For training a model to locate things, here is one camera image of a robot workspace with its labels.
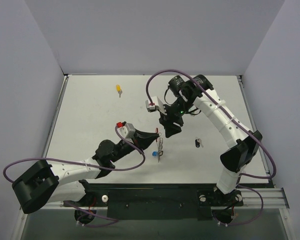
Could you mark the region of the dark blue tagged key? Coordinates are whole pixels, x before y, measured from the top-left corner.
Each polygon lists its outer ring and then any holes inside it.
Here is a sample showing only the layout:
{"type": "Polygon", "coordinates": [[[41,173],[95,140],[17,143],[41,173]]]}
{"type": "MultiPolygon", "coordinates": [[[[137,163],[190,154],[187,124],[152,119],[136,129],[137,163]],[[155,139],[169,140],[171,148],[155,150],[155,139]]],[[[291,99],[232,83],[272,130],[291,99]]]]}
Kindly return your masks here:
{"type": "Polygon", "coordinates": [[[195,146],[197,148],[203,148],[204,147],[204,145],[202,143],[202,140],[200,138],[198,138],[198,137],[195,138],[195,146]]]}

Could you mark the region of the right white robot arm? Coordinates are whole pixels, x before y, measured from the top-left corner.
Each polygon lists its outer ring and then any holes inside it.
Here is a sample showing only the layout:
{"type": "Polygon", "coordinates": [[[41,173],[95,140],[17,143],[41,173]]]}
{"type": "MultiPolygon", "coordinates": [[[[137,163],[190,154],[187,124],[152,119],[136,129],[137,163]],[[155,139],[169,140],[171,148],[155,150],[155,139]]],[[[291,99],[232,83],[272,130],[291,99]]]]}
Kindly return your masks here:
{"type": "Polygon", "coordinates": [[[257,130],[252,132],[246,126],[237,126],[238,119],[202,74],[195,76],[193,81],[184,81],[177,75],[168,82],[168,89],[176,100],[171,105],[164,104],[164,111],[160,113],[159,123],[164,128],[166,138],[182,131],[183,115],[195,107],[213,123],[229,147],[220,156],[223,170],[216,183],[217,189],[213,192],[214,201],[224,205],[237,188],[240,174],[256,155],[259,148],[256,141],[261,141],[263,136],[257,130]]]}

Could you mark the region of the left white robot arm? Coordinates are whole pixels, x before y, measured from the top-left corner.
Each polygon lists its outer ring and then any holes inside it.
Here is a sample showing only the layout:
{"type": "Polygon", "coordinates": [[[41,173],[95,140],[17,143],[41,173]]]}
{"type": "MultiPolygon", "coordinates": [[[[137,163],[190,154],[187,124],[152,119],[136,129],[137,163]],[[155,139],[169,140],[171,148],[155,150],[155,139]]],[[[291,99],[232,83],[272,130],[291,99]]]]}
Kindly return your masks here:
{"type": "Polygon", "coordinates": [[[50,202],[74,201],[87,206],[93,200],[93,193],[83,186],[83,180],[103,178],[116,171],[114,163],[133,151],[143,156],[159,136],[135,129],[121,136],[118,143],[101,141],[95,154],[85,160],[38,159],[12,182],[12,189],[25,214],[34,213],[50,202]]]}

